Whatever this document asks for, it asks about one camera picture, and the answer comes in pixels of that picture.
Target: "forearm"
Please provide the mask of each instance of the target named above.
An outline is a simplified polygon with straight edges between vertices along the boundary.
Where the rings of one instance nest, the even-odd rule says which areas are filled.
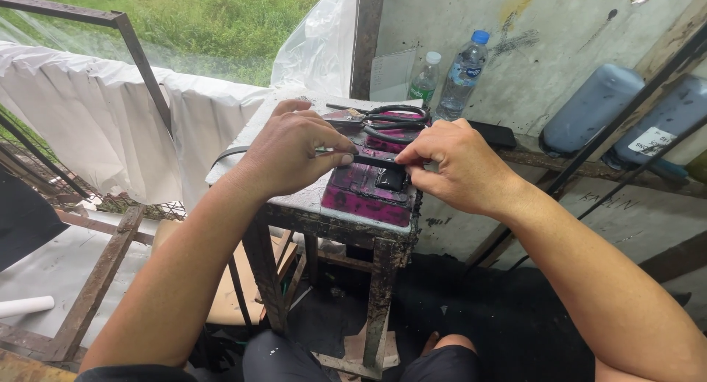
[[[81,370],[104,365],[181,366],[207,319],[229,257],[264,199],[232,171],[137,273],[91,345]]]
[[[501,216],[607,365],[654,381],[697,381],[707,340],[657,282],[536,188]]]

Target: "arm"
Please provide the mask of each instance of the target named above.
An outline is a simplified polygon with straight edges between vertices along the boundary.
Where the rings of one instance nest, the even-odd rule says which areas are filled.
[[[356,147],[302,100],[286,100],[231,171],[137,273],[86,353],[81,370],[186,362],[218,282],[247,225],[270,197],[314,183],[353,161]],[[337,151],[316,156],[324,146]]]
[[[439,163],[425,170],[421,160]],[[550,281],[597,358],[597,381],[703,381],[707,340],[657,282],[516,175],[465,120],[440,121],[397,158],[412,183],[506,224]]]

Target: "bottle label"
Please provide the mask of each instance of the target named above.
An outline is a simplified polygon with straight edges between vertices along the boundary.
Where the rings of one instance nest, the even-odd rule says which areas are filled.
[[[670,132],[651,127],[641,134],[640,137],[636,138],[636,141],[629,144],[629,149],[645,154],[646,156],[654,156],[675,138],[677,138],[677,136]]]
[[[476,80],[479,79],[479,74],[481,73],[481,67],[477,67],[475,69],[467,68],[462,71],[462,67],[458,63],[453,63],[452,68],[449,69],[448,77],[450,80],[454,81],[454,84],[456,85],[475,86]]]
[[[432,96],[435,94],[434,89],[420,89],[415,84],[410,85],[410,99],[422,99],[422,106],[427,106],[427,103],[432,100]]]

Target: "white bottle cap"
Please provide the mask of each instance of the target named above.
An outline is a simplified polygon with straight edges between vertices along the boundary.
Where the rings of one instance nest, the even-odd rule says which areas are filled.
[[[442,60],[442,55],[440,55],[438,52],[430,51],[427,52],[425,60],[428,61],[428,63],[437,64]]]

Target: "white paper roll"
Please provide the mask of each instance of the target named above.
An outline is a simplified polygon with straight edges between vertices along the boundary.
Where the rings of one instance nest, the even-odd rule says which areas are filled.
[[[36,311],[45,311],[51,308],[54,308],[54,298],[51,296],[5,301],[0,302],[0,318],[33,313]]]

